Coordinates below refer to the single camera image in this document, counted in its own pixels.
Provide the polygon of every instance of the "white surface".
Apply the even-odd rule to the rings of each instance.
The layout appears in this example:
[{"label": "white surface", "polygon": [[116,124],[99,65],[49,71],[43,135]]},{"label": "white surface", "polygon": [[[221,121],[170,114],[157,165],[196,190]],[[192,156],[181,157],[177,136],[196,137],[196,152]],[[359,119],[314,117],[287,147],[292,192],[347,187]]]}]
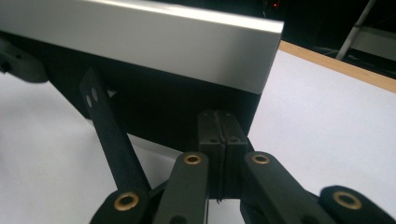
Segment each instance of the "white surface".
[{"label": "white surface", "polygon": [[396,217],[396,94],[279,51],[249,133],[315,194],[355,189]]},{"label": "white surface", "polygon": [[[350,187],[396,217],[395,114],[396,94],[279,51],[249,138],[308,190]],[[169,176],[175,154],[135,149],[151,185]],[[0,76],[0,223],[89,223],[113,190],[75,108],[49,83]],[[243,223],[238,206],[211,202],[209,224]]]},{"label": "white surface", "polygon": [[154,1],[0,2],[3,32],[254,93],[282,29],[283,21]]}]

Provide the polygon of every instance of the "brass insert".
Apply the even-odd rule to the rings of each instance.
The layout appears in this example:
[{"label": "brass insert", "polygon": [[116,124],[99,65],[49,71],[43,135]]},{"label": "brass insert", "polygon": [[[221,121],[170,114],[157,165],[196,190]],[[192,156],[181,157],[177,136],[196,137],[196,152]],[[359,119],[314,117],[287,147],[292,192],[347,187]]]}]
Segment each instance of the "brass insert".
[{"label": "brass insert", "polygon": [[184,158],[184,162],[186,162],[189,165],[195,165],[201,162],[201,157],[197,155],[186,156]]},{"label": "brass insert", "polygon": [[345,208],[353,210],[361,209],[361,201],[351,193],[345,191],[336,191],[332,197],[338,204],[344,206]]},{"label": "brass insert", "polygon": [[[123,203],[123,199],[129,199],[128,203]],[[114,202],[114,208],[123,212],[134,208],[139,203],[139,197],[133,192],[122,193]]]},{"label": "brass insert", "polygon": [[251,159],[258,164],[267,164],[270,162],[270,159],[264,155],[254,155]]}]

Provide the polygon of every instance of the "screw hole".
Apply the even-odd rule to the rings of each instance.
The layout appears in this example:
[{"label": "screw hole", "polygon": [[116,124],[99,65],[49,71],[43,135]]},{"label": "screw hole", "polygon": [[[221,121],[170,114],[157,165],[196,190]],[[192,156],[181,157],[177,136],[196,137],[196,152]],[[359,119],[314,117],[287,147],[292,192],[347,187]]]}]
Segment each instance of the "screw hole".
[{"label": "screw hole", "polygon": [[91,97],[87,95],[87,103],[89,107],[92,107]]},{"label": "screw hole", "polygon": [[270,162],[270,159],[264,155],[254,155],[251,159],[258,164],[266,164]]},{"label": "screw hole", "polygon": [[139,197],[133,192],[122,193],[114,202],[114,208],[123,212],[128,211],[139,203]]},{"label": "screw hole", "polygon": [[201,157],[196,155],[190,155],[184,158],[184,162],[190,165],[195,165],[201,162]]},{"label": "screw hole", "polygon": [[93,100],[98,102],[99,99],[98,99],[98,94],[96,93],[96,89],[92,88],[91,92],[92,92]]},{"label": "screw hole", "polygon": [[362,207],[361,201],[351,193],[345,191],[336,191],[332,197],[338,204],[344,206],[345,208],[358,210]]}]

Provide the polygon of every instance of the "black metal bracket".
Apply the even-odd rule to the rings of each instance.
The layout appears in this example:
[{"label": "black metal bracket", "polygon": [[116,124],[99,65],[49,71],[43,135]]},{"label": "black metal bracket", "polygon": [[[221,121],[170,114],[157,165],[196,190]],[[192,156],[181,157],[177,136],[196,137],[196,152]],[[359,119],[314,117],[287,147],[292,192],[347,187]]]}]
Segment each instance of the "black metal bracket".
[{"label": "black metal bracket", "polygon": [[240,199],[247,224],[396,224],[352,189],[329,187],[313,197],[274,156],[254,151],[237,119],[225,111],[198,115],[200,152],[181,154],[168,182],[151,190],[99,73],[90,69],[80,90],[118,187],[92,224],[206,223],[209,198]]}]

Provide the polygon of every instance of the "wooden edge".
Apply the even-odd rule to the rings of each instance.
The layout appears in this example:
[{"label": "wooden edge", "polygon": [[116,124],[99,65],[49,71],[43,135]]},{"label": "wooden edge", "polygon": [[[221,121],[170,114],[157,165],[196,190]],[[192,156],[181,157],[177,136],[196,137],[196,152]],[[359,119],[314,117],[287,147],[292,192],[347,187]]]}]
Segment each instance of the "wooden edge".
[{"label": "wooden edge", "polygon": [[280,42],[279,49],[299,58],[305,59],[311,63],[319,64],[323,67],[330,68],[336,72],[345,74],[350,77],[354,77],[358,80],[370,83],[384,90],[396,93],[396,80],[393,78],[384,77],[377,73],[359,68],[357,66],[337,61],[335,59],[318,54],[309,49],[303,49],[285,41]]}]

